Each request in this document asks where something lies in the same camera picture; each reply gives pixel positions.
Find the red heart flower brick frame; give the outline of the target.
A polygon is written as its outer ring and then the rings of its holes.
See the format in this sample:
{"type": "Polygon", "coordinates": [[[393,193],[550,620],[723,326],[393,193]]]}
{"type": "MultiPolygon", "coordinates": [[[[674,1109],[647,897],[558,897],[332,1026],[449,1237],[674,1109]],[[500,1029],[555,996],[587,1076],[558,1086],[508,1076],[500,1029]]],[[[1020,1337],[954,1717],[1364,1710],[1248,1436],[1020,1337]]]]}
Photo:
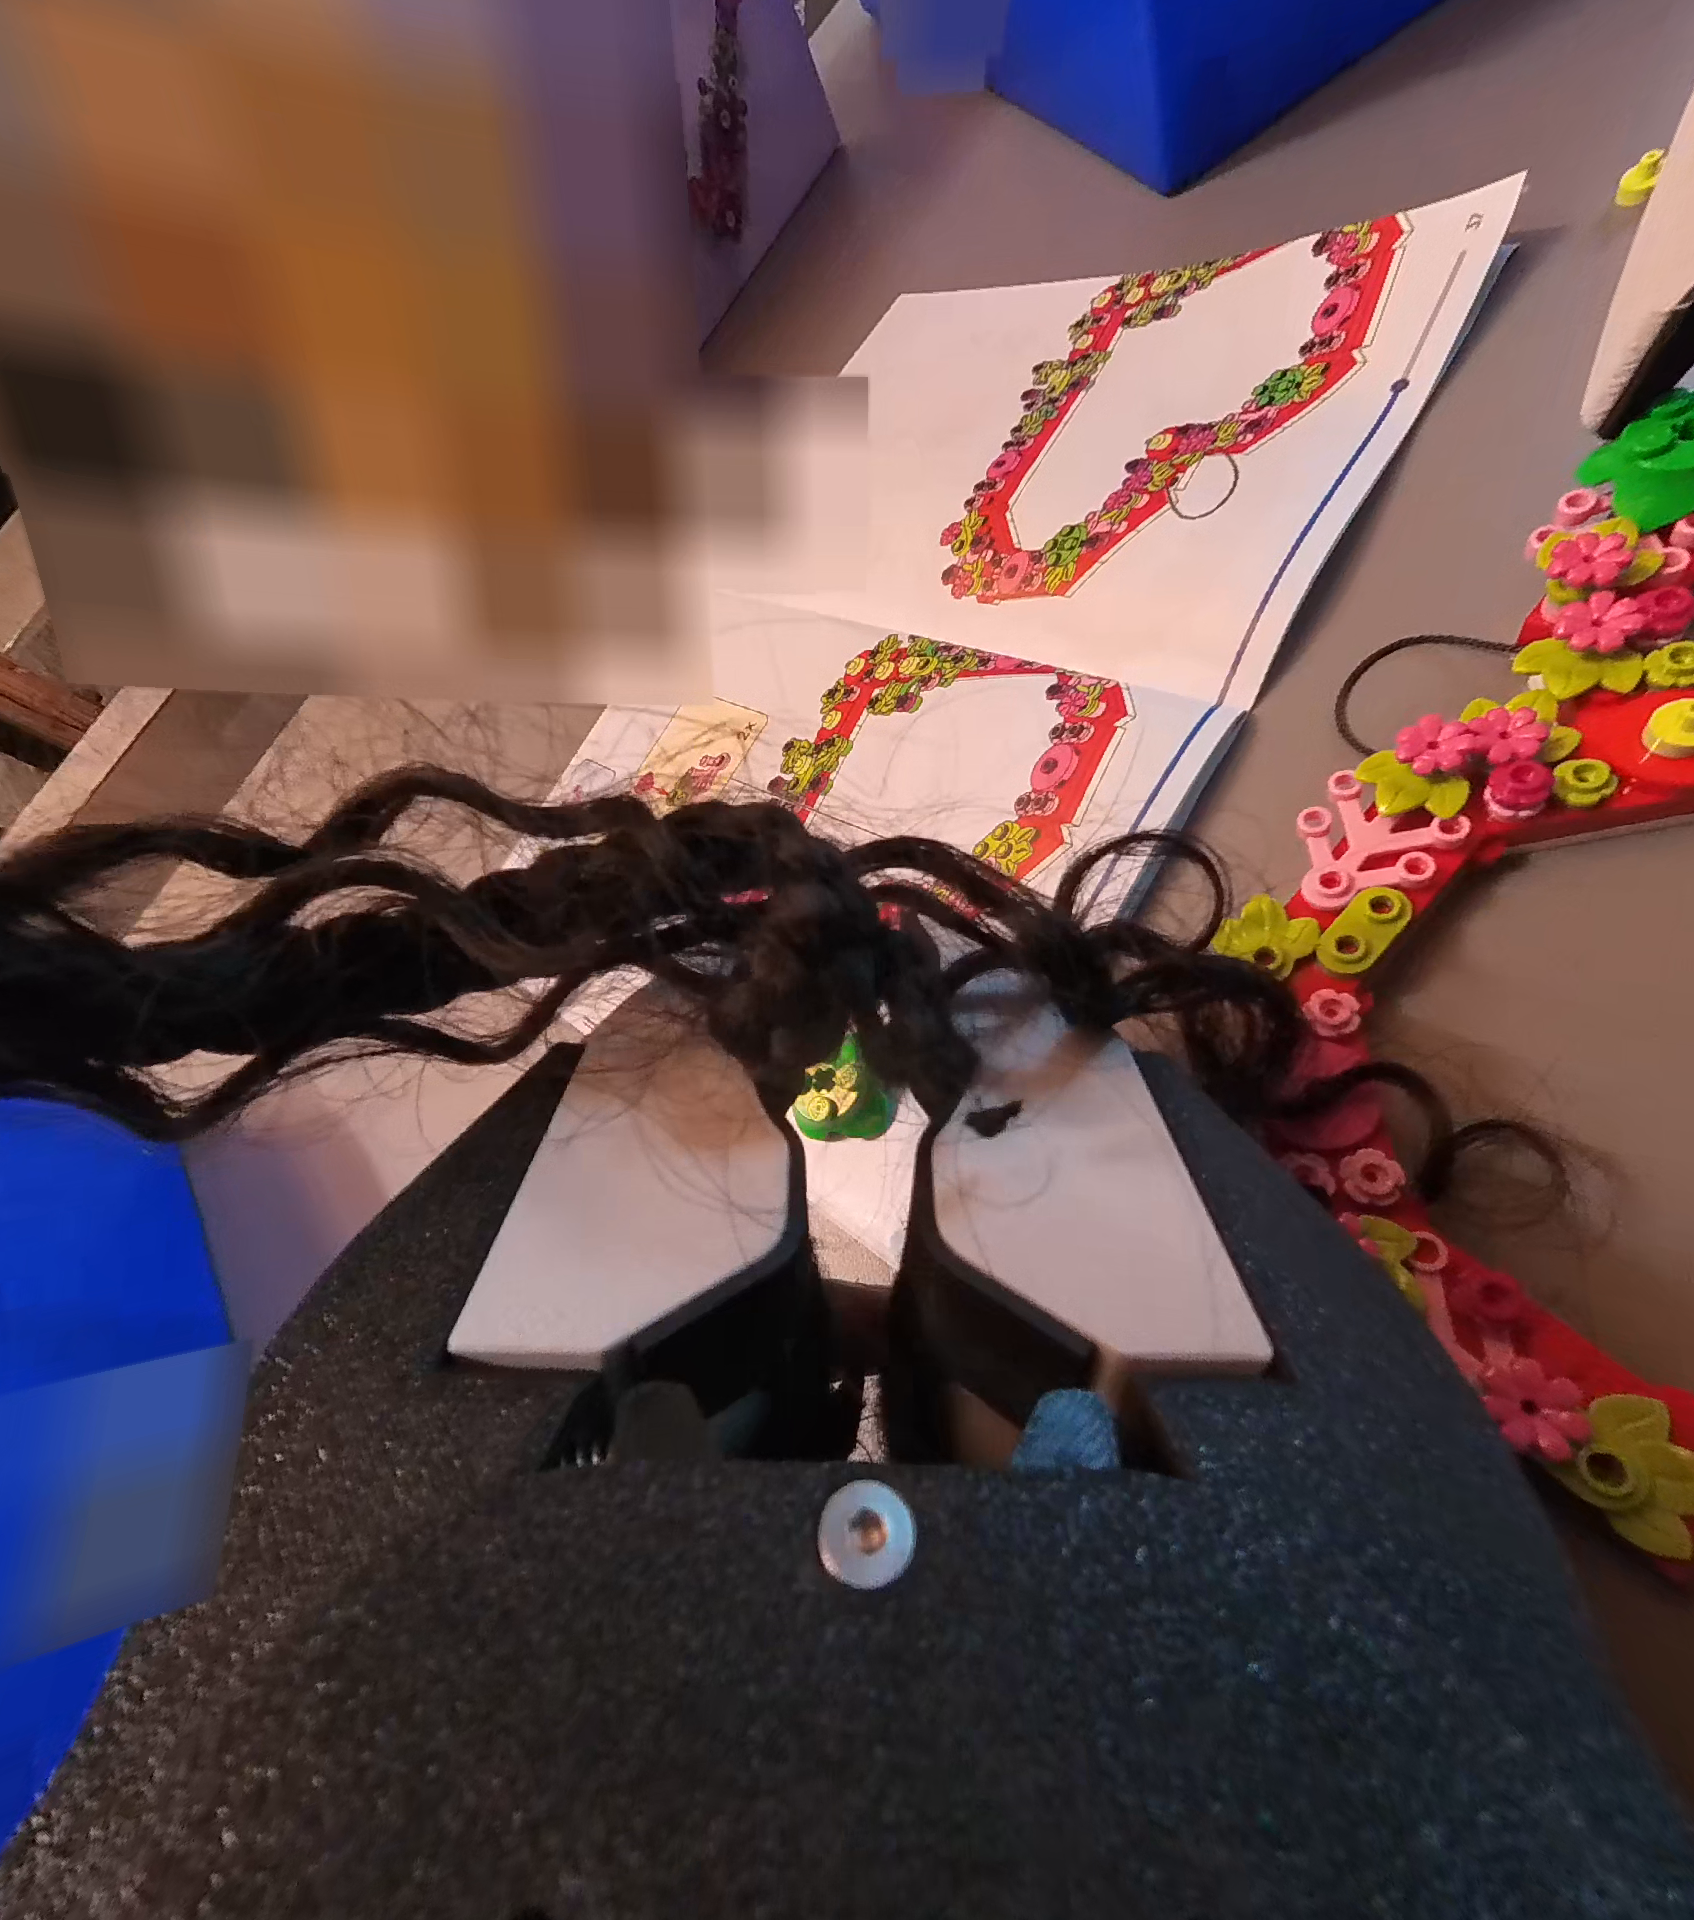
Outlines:
{"type": "MultiPolygon", "coordinates": [[[[1516,689],[1424,714],[1300,808],[1297,891],[1246,900],[1212,951],[1309,1023],[1297,1086],[1373,1060],[1388,960],[1507,856],[1694,823],[1694,483],[1594,457],[1530,534],[1541,602],[1516,689]]],[[[1431,1225],[1381,1091],[1273,1123],[1269,1146],[1399,1283],[1516,1455],[1673,1578],[1694,1571],[1694,1396],[1659,1388],[1431,1225]]]]}

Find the green leaf brick piece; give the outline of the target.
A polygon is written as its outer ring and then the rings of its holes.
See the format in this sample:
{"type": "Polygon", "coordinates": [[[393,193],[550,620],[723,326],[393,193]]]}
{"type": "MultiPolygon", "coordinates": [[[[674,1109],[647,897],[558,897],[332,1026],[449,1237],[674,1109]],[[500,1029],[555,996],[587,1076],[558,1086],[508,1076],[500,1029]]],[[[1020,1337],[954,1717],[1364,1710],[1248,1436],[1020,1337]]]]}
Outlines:
{"type": "Polygon", "coordinates": [[[1694,391],[1665,395],[1653,411],[1597,448],[1580,468],[1580,486],[1607,486],[1614,513],[1634,522],[1644,534],[1691,516],[1694,391]]]}

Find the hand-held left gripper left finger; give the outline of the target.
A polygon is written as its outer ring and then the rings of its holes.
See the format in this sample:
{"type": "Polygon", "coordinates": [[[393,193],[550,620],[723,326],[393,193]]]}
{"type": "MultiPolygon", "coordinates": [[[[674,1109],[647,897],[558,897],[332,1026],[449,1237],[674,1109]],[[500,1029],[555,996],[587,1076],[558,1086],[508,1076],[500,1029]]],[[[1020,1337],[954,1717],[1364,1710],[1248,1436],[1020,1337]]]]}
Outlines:
{"type": "Polygon", "coordinates": [[[449,1328],[470,1365],[580,1370],[809,1234],[781,1117],[703,1035],[594,1035],[449,1328]]]}

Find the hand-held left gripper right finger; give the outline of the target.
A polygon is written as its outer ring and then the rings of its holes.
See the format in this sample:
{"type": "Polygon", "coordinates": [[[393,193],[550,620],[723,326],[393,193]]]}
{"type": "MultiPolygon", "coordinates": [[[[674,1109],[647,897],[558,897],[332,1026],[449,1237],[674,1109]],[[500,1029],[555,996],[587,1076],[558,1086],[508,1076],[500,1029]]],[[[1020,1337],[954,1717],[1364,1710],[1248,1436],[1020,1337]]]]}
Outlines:
{"type": "Polygon", "coordinates": [[[1261,1376],[1269,1334],[1134,1050],[1003,969],[955,1026],[978,1076],[922,1149],[906,1260],[951,1254],[1151,1378],[1261,1376]]]}

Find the lime flower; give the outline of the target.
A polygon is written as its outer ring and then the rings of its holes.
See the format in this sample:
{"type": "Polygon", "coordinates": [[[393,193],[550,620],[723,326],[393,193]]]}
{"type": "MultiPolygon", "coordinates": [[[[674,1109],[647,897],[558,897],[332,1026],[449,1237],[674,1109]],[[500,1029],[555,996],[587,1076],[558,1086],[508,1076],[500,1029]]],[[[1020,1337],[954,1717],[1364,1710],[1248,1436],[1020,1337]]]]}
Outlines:
{"type": "Polygon", "coordinates": [[[883,1139],[899,1111],[899,1092],[872,1070],[853,1029],[838,1050],[804,1070],[789,1115],[814,1144],[883,1139]]]}

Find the white printed box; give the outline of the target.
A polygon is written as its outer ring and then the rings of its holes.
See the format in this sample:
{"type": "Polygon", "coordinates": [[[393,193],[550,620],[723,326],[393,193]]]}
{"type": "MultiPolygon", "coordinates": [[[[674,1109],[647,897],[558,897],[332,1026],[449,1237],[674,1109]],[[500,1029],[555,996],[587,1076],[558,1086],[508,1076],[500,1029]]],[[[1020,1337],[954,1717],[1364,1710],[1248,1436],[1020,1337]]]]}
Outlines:
{"type": "Polygon", "coordinates": [[[673,3],[695,332],[712,339],[842,134],[798,3],[673,3]]]}

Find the person's dark curly hair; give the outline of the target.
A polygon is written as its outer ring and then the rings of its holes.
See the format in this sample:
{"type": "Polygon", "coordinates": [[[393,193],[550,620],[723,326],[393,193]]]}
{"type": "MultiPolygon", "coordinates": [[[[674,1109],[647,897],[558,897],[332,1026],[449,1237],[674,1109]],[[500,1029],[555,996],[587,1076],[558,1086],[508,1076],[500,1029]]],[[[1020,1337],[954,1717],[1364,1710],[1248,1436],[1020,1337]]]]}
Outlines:
{"type": "Polygon", "coordinates": [[[1416,1111],[1410,1188],[1530,1158],[1530,1213],[1567,1203],[1557,1139],[1455,1123],[1395,1062],[1306,1081],[1287,985],[1211,941],[1215,858],[1177,831],[1083,851],[1052,897],[926,832],[815,837],[773,800],[528,805],[416,764],[303,839],[207,817],[72,825],[0,863],[0,1096],[49,1096],[183,1144],[345,1060],[522,1060],[594,976],[688,1000],[777,1104],[843,1036],[947,1117],[978,1081],[955,990],[1020,974],[1075,1029],[1133,1020],[1250,1135],[1388,1091],[1416,1111]]]}

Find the blue plastic bin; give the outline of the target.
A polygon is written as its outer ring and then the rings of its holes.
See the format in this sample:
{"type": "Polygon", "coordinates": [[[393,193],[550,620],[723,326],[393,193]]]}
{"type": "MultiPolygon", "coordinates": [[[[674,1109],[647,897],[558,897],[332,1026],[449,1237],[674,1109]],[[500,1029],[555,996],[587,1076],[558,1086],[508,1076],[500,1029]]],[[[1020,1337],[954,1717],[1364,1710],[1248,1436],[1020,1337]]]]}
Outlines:
{"type": "Polygon", "coordinates": [[[122,1630],[211,1596],[245,1387],[180,1149],[0,1101],[0,1850],[122,1630]]]}
{"type": "Polygon", "coordinates": [[[864,3],[904,93],[994,93],[1177,193],[1433,3],[864,3]]]}

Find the open instruction booklet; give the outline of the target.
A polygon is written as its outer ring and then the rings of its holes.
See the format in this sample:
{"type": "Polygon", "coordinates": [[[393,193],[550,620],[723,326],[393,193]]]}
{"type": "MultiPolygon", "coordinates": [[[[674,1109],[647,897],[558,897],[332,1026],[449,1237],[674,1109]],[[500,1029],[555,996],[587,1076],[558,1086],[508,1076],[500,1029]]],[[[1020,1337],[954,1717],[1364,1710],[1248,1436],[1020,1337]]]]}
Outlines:
{"type": "Polygon", "coordinates": [[[849,363],[853,560],[712,579],[712,699],[558,798],[777,800],[1052,891],[1190,823],[1504,258],[1522,178],[1112,282],[899,296],[849,363]]]}

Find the person's blue jeans leg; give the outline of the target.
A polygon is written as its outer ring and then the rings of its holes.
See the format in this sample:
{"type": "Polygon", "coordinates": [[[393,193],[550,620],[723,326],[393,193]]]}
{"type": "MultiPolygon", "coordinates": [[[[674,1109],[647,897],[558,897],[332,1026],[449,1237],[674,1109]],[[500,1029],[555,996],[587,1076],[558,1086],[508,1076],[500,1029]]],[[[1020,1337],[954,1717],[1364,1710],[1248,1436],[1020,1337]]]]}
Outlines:
{"type": "Polygon", "coordinates": [[[1122,1469],[1122,1425],[1092,1388],[1052,1388],[1010,1455],[1014,1474],[1112,1474],[1122,1469]]]}

